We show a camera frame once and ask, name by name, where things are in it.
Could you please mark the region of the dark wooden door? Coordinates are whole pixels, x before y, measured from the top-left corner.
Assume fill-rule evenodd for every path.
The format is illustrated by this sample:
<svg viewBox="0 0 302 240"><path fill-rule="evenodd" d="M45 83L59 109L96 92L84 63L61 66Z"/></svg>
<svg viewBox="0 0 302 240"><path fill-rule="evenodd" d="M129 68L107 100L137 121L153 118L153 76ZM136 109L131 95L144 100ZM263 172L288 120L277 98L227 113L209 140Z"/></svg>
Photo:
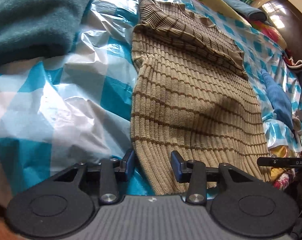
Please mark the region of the dark wooden door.
<svg viewBox="0 0 302 240"><path fill-rule="evenodd" d="M289 0L270 0L259 7L287 43L295 60L302 60L302 13Z"/></svg>

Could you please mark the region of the blue white checkered plastic sheet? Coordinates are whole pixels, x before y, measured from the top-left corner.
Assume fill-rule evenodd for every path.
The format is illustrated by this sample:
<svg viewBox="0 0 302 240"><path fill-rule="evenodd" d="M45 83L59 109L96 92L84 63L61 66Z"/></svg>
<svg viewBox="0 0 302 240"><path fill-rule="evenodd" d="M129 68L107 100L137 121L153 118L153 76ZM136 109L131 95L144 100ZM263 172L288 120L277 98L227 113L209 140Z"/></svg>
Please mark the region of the blue white checkered plastic sheet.
<svg viewBox="0 0 302 240"><path fill-rule="evenodd" d="M183 4L235 41L260 103L266 157L282 156L281 146L289 157L302 157L302 88L282 49L196 0L156 1ZM138 73L131 50L139 20L139 0L90 0L68 53L0 66L0 205L75 163L97 163L134 149L131 109ZM276 118L262 69L287 94L294 130ZM156 194L137 159L128 193Z"/></svg>

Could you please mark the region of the floral bed quilt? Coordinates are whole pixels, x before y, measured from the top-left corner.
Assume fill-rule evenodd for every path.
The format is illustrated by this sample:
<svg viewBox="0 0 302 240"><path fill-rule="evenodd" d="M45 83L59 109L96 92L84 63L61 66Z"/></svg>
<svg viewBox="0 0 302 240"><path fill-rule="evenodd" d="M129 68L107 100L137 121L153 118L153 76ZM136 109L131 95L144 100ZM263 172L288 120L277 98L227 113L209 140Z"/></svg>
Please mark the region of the floral bed quilt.
<svg viewBox="0 0 302 240"><path fill-rule="evenodd" d="M265 12L251 7L240 0L198 0L211 10L222 14L225 17L233 18L254 29L260 31L273 40L283 50L287 48L287 43L279 31L267 22Z"/></svg>

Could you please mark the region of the grey-blue folded garment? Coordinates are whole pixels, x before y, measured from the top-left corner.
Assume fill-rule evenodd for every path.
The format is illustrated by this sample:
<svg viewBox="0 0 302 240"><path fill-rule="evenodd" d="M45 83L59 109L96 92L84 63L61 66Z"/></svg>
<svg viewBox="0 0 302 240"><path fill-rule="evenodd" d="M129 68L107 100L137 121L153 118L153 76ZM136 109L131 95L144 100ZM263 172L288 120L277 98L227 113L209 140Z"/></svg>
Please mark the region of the grey-blue folded garment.
<svg viewBox="0 0 302 240"><path fill-rule="evenodd" d="M223 0L226 4L232 7L236 12L244 16L247 20L251 21L267 21L267 15L265 12L258 8L254 8L247 3L240 0Z"/></svg>

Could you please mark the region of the blue sock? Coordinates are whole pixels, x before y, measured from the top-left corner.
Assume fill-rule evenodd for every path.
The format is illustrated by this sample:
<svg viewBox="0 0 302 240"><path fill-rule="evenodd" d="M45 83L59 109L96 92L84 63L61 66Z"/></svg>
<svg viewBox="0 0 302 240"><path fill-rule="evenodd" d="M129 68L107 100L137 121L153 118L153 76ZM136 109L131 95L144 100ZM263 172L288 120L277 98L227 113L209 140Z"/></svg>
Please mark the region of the blue sock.
<svg viewBox="0 0 302 240"><path fill-rule="evenodd" d="M291 131L294 130L292 106L287 94L265 69L261 70L261 75L267 89L267 97L271 102L276 118L283 122Z"/></svg>

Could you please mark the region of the beige striped ribbed sweater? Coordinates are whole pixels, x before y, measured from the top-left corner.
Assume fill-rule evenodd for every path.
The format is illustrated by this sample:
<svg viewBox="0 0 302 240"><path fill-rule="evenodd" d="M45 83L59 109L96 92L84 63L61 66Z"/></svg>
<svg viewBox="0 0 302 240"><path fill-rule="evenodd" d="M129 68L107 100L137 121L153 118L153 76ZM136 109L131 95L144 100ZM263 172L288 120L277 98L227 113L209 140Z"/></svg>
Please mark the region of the beige striped ribbed sweater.
<svg viewBox="0 0 302 240"><path fill-rule="evenodd" d="M268 155L261 107L235 41L183 4L139 0L139 16L131 141L154 192L187 188L175 180L172 151L269 181L270 170L257 165Z"/></svg>

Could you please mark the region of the teal fleece garment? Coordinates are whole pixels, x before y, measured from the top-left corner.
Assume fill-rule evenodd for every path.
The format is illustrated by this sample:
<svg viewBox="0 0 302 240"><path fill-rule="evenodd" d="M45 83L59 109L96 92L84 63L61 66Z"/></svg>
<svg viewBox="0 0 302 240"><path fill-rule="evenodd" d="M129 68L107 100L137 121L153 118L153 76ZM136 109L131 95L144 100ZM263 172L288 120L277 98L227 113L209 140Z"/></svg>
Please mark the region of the teal fleece garment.
<svg viewBox="0 0 302 240"><path fill-rule="evenodd" d="M0 0L0 66L71 50L90 0Z"/></svg>

